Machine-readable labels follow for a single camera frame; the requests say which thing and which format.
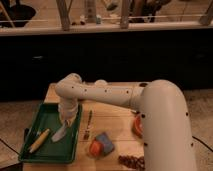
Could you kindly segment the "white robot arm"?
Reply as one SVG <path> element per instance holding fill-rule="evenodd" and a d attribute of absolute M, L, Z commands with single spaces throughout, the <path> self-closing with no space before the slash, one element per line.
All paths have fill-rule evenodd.
<path fill-rule="evenodd" d="M 178 86 L 167 80 L 139 85 L 85 84 L 72 73 L 55 85 L 59 113 L 77 114 L 78 101 L 92 100 L 141 113 L 145 171 L 197 171 L 189 112 Z"/>

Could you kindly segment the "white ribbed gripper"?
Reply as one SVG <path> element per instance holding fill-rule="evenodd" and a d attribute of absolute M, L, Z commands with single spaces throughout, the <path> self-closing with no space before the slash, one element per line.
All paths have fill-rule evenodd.
<path fill-rule="evenodd" d="M 60 141 L 67 133 L 68 124 L 72 124 L 78 113 L 78 101 L 76 99 L 61 98 L 58 104 L 59 118 L 63 123 L 55 132 L 51 140 Z"/>

